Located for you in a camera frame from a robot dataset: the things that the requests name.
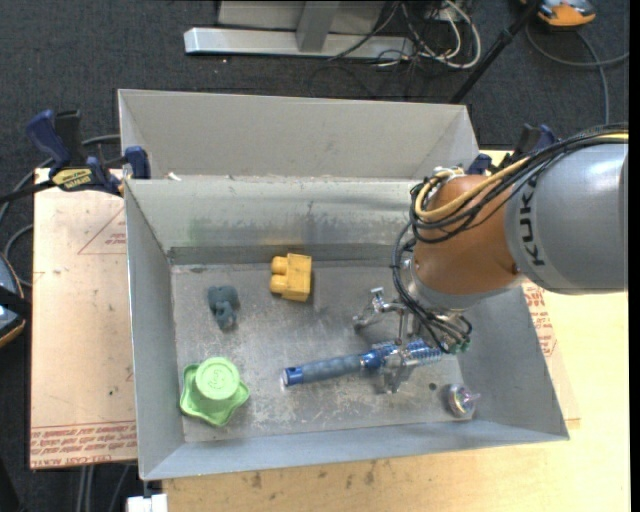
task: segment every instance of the yellow toy brick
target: yellow toy brick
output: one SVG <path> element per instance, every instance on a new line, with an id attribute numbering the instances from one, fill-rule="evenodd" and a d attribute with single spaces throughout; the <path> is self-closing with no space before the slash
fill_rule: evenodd
<path id="1" fill-rule="evenodd" d="M 305 302 L 311 293 L 311 256 L 287 254 L 271 261 L 269 289 L 283 299 Z"/>

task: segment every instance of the bin floor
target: bin floor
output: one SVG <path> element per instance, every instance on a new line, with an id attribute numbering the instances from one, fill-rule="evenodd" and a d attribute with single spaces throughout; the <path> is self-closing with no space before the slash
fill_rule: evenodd
<path id="1" fill-rule="evenodd" d="M 185 366 L 223 356 L 238 367 L 251 392 L 225 427 L 185 416 L 185 441 L 455 420 L 444 397 L 449 384 L 462 382 L 454 356 L 418 367 L 395 394 L 381 393 L 379 375 L 367 370 L 290 388 L 281 382 L 285 367 L 363 353 L 397 336 L 393 313 L 359 333 L 351 324 L 372 288 L 383 286 L 387 298 L 394 296 L 388 267 L 314 262 L 312 293 L 305 303 L 273 295 L 270 277 L 266 264 L 172 267 L 180 385 Z M 227 332 L 220 330 L 207 302 L 209 287 L 224 285 L 234 286 L 240 299 L 237 325 Z"/>

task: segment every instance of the green cup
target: green cup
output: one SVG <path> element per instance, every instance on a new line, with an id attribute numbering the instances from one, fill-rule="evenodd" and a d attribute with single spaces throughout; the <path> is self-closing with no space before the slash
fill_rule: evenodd
<path id="1" fill-rule="evenodd" d="M 180 410 L 222 427 L 249 398 L 249 389 L 236 366 L 224 357 L 212 357 L 184 369 Z"/>

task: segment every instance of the metal bolt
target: metal bolt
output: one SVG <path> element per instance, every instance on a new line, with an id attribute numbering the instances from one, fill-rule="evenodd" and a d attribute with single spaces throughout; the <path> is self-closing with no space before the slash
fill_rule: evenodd
<path id="1" fill-rule="evenodd" d="M 466 418 L 473 416 L 480 395 L 472 393 L 464 384 L 451 384 L 447 398 L 453 415 L 458 418 Z"/>

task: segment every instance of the yellow clamp label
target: yellow clamp label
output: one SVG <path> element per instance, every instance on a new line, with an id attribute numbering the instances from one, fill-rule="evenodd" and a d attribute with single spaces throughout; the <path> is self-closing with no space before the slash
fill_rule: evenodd
<path id="1" fill-rule="evenodd" d="M 59 187 L 67 190 L 91 183 L 92 171 L 88 167 L 62 169 L 56 174 L 51 181 Z"/>

